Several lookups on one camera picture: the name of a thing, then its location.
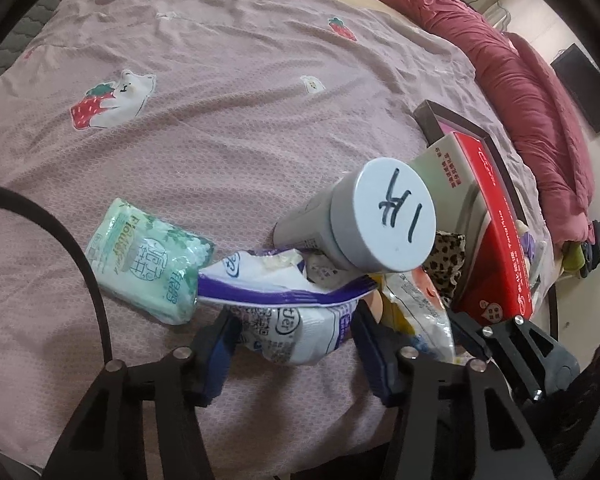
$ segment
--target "food package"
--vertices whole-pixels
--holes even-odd
[[[384,303],[381,323],[411,336],[411,345],[419,352],[455,362],[451,324],[427,273],[417,268],[385,274],[380,282]]]
[[[323,254],[238,251],[200,270],[198,299],[242,320],[241,342],[268,360],[314,364],[337,349],[359,298],[376,283]]]

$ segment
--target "red and white box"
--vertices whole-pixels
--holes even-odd
[[[466,236],[451,307],[483,325],[533,312],[522,247],[502,180],[479,139],[450,132],[409,165],[429,189],[437,229]]]

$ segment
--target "dark cloth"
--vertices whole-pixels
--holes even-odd
[[[341,456],[314,469],[291,475],[291,480],[378,480],[388,444],[364,453]]]
[[[596,243],[592,245],[591,270],[595,269],[600,263],[600,222],[593,221],[593,232],[596,235]]]
[[[600,222],[594,220],[592,222],[595,243],[583,242],[581,244],[582,253],[584,254],[585,264],[580,269],[580,275],[586,278],[589,273],[600,264]]]

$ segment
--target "cartoon bear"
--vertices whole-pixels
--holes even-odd
[[[140,113],[154,89],[155,75],[123,70],[118,81],[94,86],[71,107],[74,128],[112,128],[126,123]]]

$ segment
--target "black cable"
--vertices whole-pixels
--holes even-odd
[[[549,302],[549,334],[558,341],[560,329],[558,326],[558,296],[555,283],[549,289],[547,301]]]
[[[564,54],[566,51],[567,51],[567,49],[566,49],[566,48],[563,48],[563,49],[559,50],[559,51],[558,51],[558,54],[556,54],[556,55],[555,55],[555,57],[552,59],[552,61],[551,61],[551,62],[553,63],[553,62],[554,62],[556,59],[558,59],[558,58],[559,58],[559,57],[560,57],[562,54]]]
[[[25,198],[16,192],[4,189],[3,187],[0,187],[0,209],[16,213],[39,225],[46,232],[51,234],[53,238],[58,240],[62,244],[62,247],[69,253],[82,273],[84,283],[87,285],[93,307],[96,311],[104,362],[106,364],[111,361],[113,359],[111,352],[111,336],[109,333],[107,313],[104,310],[104,302],[102,301],[102,295],[100,294],[98,282],[96,281],[93,270],[91,270],[91,266],[84,256],[80,245],[78,245],[78,242],[75,241],[74,237],[71,236],[71,233],[51,213],[47,212],[28,198]]]

